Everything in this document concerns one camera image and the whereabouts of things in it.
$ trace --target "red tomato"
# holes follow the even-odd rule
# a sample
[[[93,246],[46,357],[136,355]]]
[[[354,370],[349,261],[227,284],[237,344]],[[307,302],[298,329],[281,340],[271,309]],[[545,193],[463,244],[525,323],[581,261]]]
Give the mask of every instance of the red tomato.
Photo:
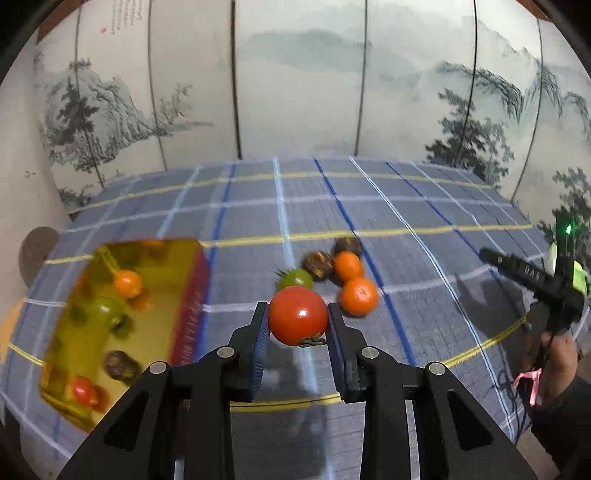
[[[284,288],[269,305],[271,333],[286,345],[297,346],[306,337],[322,335],[328,321],[324,300],[309,288]]]
[[[144,289],[142,277],[132,270],[119,270],[113,284],[117,293],[125,299],[137,297]]]
[[[95,407],[99,403],[99,396],[95,386],[86,377],[78,375],[72,381],[72,393],[76,401],[83,407]]]

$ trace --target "blue gripper pad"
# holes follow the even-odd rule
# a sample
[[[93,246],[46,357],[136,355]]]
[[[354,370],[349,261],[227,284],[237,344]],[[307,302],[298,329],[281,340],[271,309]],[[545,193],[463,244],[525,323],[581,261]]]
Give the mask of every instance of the blue gripper pad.
[[[269,344],[268,307],[267,302],[260,301],[251,324],[234,330],[228,343],[238,354],[226,381],[232,401],[251,402],[261,386]]]
[[[345,403],[365,401],[367,377],[357,365],[357,353],[367,346],[363,333],[347,327],[337,304],[329,304],[329,325],[326,329],[335,386]]]

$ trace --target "metal screw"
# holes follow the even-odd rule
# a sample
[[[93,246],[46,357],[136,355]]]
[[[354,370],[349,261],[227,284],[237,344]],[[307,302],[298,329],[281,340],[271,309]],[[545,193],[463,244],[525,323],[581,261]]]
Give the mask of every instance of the metal screw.
[[[379,355],[379,350],[372,346],[367,346],[361,350],[361,355],[363,355],[365,358],[376,358]]]
[[[217,349],[219,358],[230,358],[232,355],[234,355],[234,349],[231,346],[221,346]]]
[[[166,370],[166,364],[164,362],[154,362],[150,365],[150,373],[159,375]]]
[[[429,371],[434,375],[443,375],[445,370],[445,365],[440,364],[439,362],[433,362],[431,365],[429,365]]]

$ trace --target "white wall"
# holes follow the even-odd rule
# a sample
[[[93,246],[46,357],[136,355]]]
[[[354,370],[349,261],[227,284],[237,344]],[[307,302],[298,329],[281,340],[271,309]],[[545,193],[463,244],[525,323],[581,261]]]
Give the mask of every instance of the white wall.
[[[61,231],[69,223],[38,131],[33,89],[35,38],[37,34],[0,86],[0,318],[27,291],[18,269],[23,239],[35,227]]]

